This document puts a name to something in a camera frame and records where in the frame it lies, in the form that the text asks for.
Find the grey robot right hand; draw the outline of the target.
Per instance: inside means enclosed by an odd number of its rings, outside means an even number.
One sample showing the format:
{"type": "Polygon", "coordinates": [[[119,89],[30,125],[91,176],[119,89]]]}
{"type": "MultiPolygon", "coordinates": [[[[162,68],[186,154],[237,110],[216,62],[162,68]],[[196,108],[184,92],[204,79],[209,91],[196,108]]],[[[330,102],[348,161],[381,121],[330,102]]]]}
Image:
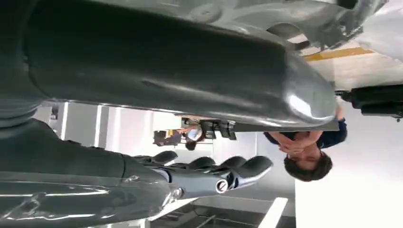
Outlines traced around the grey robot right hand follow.
{"type": "Polygon", "coordinates": [[[60,139],[34,118],[61,100],[314,127],[333,120],[332,86],[283,45],[92,0],[0,3],[0,225],[86,228],[157,215],[173,199],[255,183],[256,156],[200,171],[60,139]]]}

